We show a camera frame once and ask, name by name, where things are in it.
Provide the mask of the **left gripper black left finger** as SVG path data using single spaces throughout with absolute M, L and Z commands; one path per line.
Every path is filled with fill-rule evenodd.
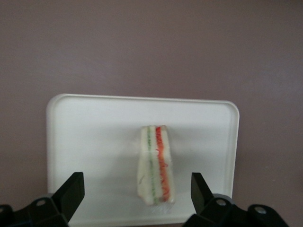
M 84 174 L 75 172 L 54 194 L 29 205 L 30 226 L 67 227 L 84 196 Z

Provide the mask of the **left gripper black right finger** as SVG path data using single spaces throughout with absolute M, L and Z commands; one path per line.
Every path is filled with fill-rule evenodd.
M 230 197 L 214 195 L 201 173 L 191 175 L 191 200 L 196 213 L 186 227 L 248 227 L 246 211 L 238 208 Z

